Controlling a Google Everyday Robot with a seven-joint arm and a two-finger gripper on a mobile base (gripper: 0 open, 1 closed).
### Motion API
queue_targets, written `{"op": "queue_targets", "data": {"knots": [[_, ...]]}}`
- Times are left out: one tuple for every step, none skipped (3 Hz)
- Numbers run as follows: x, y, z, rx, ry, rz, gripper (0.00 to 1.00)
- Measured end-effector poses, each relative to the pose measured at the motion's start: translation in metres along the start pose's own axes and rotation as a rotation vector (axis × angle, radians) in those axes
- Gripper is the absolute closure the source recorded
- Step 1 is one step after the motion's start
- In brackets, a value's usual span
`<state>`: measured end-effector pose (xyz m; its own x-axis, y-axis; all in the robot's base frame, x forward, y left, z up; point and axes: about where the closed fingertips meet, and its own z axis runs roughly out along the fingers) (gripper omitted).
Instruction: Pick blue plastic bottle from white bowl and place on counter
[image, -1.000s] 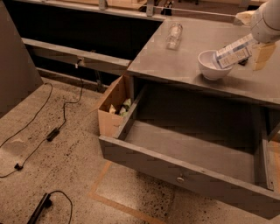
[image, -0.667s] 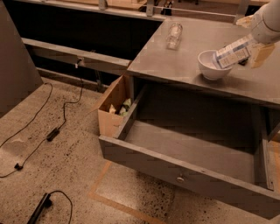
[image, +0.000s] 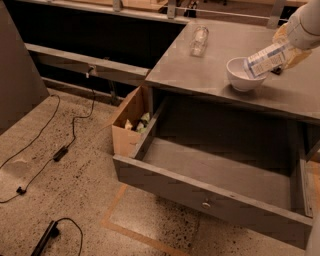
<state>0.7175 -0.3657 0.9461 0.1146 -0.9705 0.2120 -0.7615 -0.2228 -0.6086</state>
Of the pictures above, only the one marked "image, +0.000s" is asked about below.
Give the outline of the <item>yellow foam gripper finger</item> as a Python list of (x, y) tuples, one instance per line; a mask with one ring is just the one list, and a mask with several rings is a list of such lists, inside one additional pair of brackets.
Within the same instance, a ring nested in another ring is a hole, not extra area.
[[(273, 43), (283, 43), (287, 40), (287, 24), (283, 24), (275, 32), (272, 38)], [(301, 50), (299, 48), (290, 46), (289, 53), (287, 54), (286, 60), (282, 65), (283, 69), (290, 69), (298, 65), (304, 59), (308, 58), (311, 55), (311, 50)]]

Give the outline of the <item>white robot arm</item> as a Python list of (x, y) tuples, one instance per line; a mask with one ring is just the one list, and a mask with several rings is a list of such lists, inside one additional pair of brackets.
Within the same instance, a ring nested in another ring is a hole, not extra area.
[(281, 47), (277, 66), (289, 69), (308, 58), (320, 46), (320, 0), (299, 7), (274, 34), (272, 42)]

